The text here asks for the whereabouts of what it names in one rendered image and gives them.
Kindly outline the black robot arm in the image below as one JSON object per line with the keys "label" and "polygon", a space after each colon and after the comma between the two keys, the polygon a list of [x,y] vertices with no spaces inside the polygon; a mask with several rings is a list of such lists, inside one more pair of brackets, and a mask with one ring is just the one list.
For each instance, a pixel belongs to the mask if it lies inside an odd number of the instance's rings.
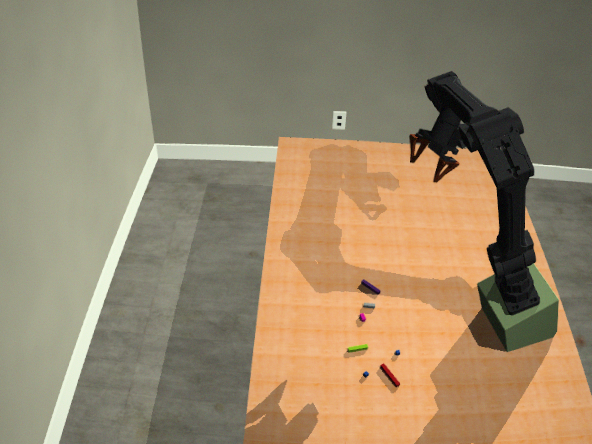
{"label": "black robot arm", "polygon": [[[460,124],[447,146],[478,151],[496,186],[499,233],[486,249],[507,311],[515,315],[535,307],[540,297],[527,267],[536,263],[536,255],[532,237],[525,230],[525,192],[534,167],[520,136],[524,133],[522,121],[509,107],[498,111],[484,104],[460,84],[453,71],[427,82],[425,91],[436,105],[441,123]],[[461,124],[461,120],[468,124]]]}

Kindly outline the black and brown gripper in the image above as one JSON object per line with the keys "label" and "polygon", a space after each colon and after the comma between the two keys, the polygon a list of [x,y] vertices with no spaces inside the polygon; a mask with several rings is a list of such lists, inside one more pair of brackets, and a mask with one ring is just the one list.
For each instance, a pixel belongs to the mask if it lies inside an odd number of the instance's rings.
{"label": "black and brown gripper", "polygon": [[[442,120],[438,116],[431,131],[425,129],[419,129],[418,133],[410,134],[410,163],[415,161],[422,154],[424,149],[427,147],[439,156],[438,164],[436,167],[433,182],[437,183],[447,173],[459,166],[459,162],[450,156],[445,156],[448,151],[451,151],[453,155],[457,155],[459,150],[456,147],[447,146],[455,129],[458,126],[449,124],[447,122],[441,123]],[[421,143],[419,149],[415,154],[416,143]],[[440,174],[442,169],[446,166],[446,169]]]}

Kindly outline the lime green rod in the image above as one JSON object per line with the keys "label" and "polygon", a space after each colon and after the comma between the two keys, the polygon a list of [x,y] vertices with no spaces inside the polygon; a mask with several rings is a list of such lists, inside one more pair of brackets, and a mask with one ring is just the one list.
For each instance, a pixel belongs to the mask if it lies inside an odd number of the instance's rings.
{"label": "lime green rod", "polygon": [[367,350],[367,349],[368,349],[368,345],[364,344],[364,345],[348,347],[348,352],[356,352],[356,351]]}

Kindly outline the purple rod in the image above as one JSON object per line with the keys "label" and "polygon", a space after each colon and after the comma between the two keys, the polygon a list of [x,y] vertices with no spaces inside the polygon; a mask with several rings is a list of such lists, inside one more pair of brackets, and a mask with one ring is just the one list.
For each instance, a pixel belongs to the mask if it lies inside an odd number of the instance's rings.
{"label": "purple rod", "polygon": [[370,289],[371,291],[373,291],[376,294],[380,294],[381,290],[379,290],[378,288],[376,288],[375,286],[373,286],[372,284],[370,284],[369,282],[367,282],[366,280],[362,280],[361,284],[364,285],[365,287],[367,287],[368,289]]}

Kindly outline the red rod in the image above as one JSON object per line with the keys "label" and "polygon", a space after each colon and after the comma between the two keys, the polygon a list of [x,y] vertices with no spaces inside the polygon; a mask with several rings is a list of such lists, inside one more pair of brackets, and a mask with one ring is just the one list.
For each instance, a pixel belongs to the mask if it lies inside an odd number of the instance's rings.
{"label": "red rod", "polygon": [[392,381],[395,387],[400,386],[399,381],[395,378],[395,376],[391,373],[391,371],[387,368],[387,366],[383,363],[380,368],[384,371],[384,373],[388,376],[388,378]]}

